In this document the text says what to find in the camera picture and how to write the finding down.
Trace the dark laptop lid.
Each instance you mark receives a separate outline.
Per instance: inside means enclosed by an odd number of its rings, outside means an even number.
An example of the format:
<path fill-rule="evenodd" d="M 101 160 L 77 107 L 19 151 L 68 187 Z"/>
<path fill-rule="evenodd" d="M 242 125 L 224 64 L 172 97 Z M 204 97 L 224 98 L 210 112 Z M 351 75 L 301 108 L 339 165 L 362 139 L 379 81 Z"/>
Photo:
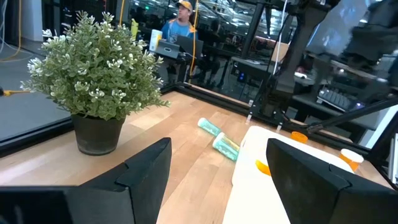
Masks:
<path fill-rule="evenodd" d="M 185 52 L 196 58 L 201 58 L 201 53 L 203 49 L 202 40 L 193 40 L 189 37 L 179 35 L 176 41 L 177 45 Z"/>

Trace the black aluminium table frame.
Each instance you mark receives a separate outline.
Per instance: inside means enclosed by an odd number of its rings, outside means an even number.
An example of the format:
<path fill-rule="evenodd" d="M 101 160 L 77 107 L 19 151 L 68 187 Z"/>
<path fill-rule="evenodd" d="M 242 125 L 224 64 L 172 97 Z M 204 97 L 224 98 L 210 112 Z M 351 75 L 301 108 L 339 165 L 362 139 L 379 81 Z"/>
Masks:
<path fill-rule="evenodd" d="M 169 93 L 171 91 L 177 91 L 184 95 L 192 96 L 199 100 L 203 100 L 212 105 L 219 106 L 221 108 L 230 110 L 232 112 L 241 115 L 251 115 L 252 119 L 260 121 L 264 124 L 277 125 L 279 119 L 276 117 L 268 117 L 261 113 L 261 102 L 255 99 L 252 105 L 244 104 L 234 99 L 229 99 L 226 96 L 218 96 L 215 92 L 208 91 L 204 88 L 200 88 L 195 85 L 187 83 L 176 83 L 161 89 L 162 94 Z M 326 121 L 322 121 L 320 124 L 299 124 L 296 121 L 287 121 L 283 118 L 282 129 L 288 131 L 299 131 L 307 135 L 307 137 L 313 141 L 319 142 L 326 146 L 333 148 L 347 148 L 358 154 L 364 156 L 365 159 L 375 166 L 376 170 L 381 176 L 387 181 L 387 183 L 393 188 L 398 190 L 398 185 L 392 183 L 387 176 L 387 172 L 383 169 L 389 163 L 385 162 L 389 154 L 389 140 L 392 136 L 398 133 L 398 114 L 393 116 L 392 121 L 389 122 L 386 129 L 382 132 L 381 137 L 376 141 L 376 144 L 371 149 L 366 149 L 358 144 L 349 142 L 348 140 L 341 139 L 339 137 L 333 137 L 331 134 L 323 131 L 327 126 L 334 126 L 337 124 L 348 122 L 351 118 L 357 118 L 359 115 L 364 115 L 367 112 L 375 112 L 377 109 L 384 109 L 388 106 L 398 106 L 398 98 L 391 98 L 381 103 L 376 103 L 370 106 L 368 109 L 360 109 L 357 112 L 350 112 L 348 115 L 340 115 Z M 67 131 L 73 129 L 72 120 L 70 118 L 63 118 L 54 121 L 50 124 L 39 126 L 23 133 L 13 135 L 9 138 L 0 139 L 0 156 L 7 156 L 13 152 L 23 150 L 29 146 L 36 145 L 45 140 L 57 137 Z"/>

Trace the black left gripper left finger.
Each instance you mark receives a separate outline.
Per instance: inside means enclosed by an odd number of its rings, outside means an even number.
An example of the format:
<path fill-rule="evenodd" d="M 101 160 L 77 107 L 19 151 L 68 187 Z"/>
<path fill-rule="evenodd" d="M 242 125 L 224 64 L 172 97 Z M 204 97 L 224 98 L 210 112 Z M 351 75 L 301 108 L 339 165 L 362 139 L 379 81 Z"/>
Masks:
<path fill-rule="evenodd" d="M 156 224 L 170 174 L 172 140 L 162 138 L 83 187 L 102 190 L 99 221 Z"/>

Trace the orange pill bottle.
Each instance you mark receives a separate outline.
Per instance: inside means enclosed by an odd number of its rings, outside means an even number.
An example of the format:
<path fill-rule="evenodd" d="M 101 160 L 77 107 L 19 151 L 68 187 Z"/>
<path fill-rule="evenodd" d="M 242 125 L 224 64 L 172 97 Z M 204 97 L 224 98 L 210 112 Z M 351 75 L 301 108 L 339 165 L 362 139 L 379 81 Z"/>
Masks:
<path fill-rule="evenodd" d="M 358 167 L 364 162 L 364 157 L 362 155 L 349 149 L 341 149 L 338 157 L 345 161 L 354 172 L 356 172 Z"/>
<path fill-rule="evenodd" d="M 291 135 L 290 135 L 290 138 L 295 140 L 295 141 L 304 143 L 304 144 L 306 144 L 307 141 L 308 141 L 308 137 L 306 135 L 298 132 L 298 131 L 292 131 Z"/>
<path fill-rule="evenodd" d="M 257 169 L 265 175 L 271 176 L 270 168 L 266 161 L 256 160 L 255 165 Z"/>

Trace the green potted plant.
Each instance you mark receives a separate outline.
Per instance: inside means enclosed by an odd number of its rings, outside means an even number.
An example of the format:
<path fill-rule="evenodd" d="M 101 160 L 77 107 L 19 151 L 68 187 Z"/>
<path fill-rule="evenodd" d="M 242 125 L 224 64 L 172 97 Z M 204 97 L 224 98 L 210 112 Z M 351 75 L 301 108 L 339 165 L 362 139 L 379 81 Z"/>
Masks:
<path fill-rule="evenodd" d="M 85 11 L 75 25 L 57 35 L 44 30 L 43 59 L 28 64 L 23 90 L 40 92 L 72 118 L 78 150 L 100 156 L 113 152 L 127 116 L 149 106 L 168 106 L 161 99 L 162 63 L 134 40 L 124 25 L 113 25 L 105 12 L 97 21 Z"/>

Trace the white yellow carton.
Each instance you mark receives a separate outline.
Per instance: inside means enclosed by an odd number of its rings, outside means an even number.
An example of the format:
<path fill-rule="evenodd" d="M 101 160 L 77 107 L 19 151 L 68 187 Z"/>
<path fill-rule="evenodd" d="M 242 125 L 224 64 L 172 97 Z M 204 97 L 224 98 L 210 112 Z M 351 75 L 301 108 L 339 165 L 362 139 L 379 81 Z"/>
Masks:
<path fill-rule="evenodd" d="M 162 31 L 152 29 L 151 35 L 150 35 L 150 42 L 149 42 L 149 50 L 151 52 L 155 52 L 156 48 L 158 46 L 159 40 L 162 39 Z"/>

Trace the black keyboard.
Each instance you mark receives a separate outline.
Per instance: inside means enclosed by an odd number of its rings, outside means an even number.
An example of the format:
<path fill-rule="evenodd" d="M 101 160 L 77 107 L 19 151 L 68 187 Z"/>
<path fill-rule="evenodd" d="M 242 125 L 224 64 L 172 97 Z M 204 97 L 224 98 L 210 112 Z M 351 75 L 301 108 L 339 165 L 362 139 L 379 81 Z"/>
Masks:
<path fill-rule="evenodd" d="M 318 92 L 317 98 L 341 111 L 349 111 L 352 109 L 351 99 L 335 90 L 323 88 Z"/>

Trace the brown cardboard box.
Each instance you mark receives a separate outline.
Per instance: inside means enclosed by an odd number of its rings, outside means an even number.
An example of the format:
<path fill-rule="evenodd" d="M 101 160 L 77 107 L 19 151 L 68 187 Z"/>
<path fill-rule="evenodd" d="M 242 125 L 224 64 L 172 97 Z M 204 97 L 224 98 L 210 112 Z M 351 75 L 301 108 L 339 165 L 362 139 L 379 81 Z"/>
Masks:
<path fill-rule="evenodd" d="M 274 44 L 274 49 L 272 51 L 272 57 L 271 57 L 271 61 L 272 62 L 281 62 L 283 61 L 288 49 L 289 49 L 290 45 L 286 44 L 286 43 L 279 43 L 276 42 Z"/>

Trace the short teal pill bottle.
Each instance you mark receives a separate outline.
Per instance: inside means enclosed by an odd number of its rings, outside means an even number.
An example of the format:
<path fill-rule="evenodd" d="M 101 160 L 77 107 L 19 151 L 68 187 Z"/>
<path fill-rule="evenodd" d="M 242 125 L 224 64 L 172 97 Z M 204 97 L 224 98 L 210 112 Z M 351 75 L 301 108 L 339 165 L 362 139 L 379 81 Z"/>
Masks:
<path fill-rule="evenodd" d="M 212 146 L 228 159 L 236 161 L 239 155 L 239 151 L 235 151 L 223 142 L 222 138 L 224 134 L 225 133 L 219 133 L 219 135 L 217 135 L 217 137 L 213 141 Z"/>

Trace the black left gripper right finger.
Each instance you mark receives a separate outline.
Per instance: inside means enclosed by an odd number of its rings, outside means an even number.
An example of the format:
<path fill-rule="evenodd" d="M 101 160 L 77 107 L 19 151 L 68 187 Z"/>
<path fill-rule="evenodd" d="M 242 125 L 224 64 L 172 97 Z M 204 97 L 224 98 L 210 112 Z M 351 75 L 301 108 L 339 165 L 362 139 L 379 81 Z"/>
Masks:
<path fill-rule="evenodd" d="M 397 192 L 278 139 L 267 142 L 272 181 L 291 224 L 397 224 Z"/>

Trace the grey laptop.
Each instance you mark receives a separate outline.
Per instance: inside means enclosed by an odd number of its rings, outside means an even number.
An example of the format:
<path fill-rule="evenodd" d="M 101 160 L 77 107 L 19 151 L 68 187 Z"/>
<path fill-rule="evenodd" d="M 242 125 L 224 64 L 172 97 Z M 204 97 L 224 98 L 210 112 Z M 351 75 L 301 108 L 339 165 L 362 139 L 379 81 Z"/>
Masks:
<path fill-rule="evenodd" d="M 180 46 L 166 40 L 159 40 L 155 53 L 166 58 L 177 59 L 180 53 Z"/>

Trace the grey monitor screen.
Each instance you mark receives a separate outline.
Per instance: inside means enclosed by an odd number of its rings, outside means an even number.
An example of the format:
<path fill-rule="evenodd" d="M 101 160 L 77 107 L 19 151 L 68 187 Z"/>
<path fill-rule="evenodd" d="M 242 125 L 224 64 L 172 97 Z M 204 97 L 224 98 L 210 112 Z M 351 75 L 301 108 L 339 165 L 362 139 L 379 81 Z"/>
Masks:
<path fill-rule="evenodd" d="M 332 55 L 342 53 L 350 38 L 350 30 L 355 25 L 355 8 L 351 0 L 341 0 L 319 23 L 307 44 L 307 51 Z"/>

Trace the long teal pill bottle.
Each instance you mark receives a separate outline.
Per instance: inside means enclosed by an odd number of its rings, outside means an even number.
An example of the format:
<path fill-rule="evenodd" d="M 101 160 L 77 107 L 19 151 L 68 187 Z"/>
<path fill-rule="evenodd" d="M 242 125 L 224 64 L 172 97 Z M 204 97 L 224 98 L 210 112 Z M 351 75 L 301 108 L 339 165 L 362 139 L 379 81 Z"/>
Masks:
<path fill-rule="evenodd" d="M 206 118 L 200 118 L 198 120 L 198 126 L 213 135 L 214 137 L 217 137 L 217 135 L 221 133 L 221 129 L 208 121 Z"/>

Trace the yellow-green pill bottle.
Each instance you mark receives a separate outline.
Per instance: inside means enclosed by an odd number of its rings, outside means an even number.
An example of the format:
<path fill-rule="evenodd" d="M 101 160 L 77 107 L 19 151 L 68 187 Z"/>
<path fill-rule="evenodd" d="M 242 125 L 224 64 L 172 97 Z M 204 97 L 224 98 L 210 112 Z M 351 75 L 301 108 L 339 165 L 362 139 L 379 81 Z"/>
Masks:
<path fill-rule="evenodd" d="M 234 149 L 235 151 L 239 151 L 239 145 L 231 140 L 227 135 L 224 134 L 222 140 L 230 148 Z"/>

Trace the white plastic bin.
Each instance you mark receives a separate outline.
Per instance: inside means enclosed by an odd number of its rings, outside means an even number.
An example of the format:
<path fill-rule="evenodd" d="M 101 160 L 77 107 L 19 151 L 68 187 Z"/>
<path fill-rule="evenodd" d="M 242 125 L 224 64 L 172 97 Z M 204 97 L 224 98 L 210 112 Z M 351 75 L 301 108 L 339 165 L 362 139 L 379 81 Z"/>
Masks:
<path fill-rule="evenodd" d="M 290 224 L 272 179 L 233 184 L 222 224 Z"/>
<path fill-rule="evenodd" d="M 329 164 L 333 164 L 340 169 L 350 173 L 354 172 L 344 160 L 333 154 L 329 154 L 325 151 L 309 146 L 308 144 L 295 141 L 260 126 L 251 126 L 241 141 L 239 155 L 231 180 L 233 187 L 251 182 L 263 182 L 271 179 L 269 175 L 262 173 L 256 165 L 257 160 L 267 164 L 266 151 L 269 139 L 280 140 L 289 146 Z"/>

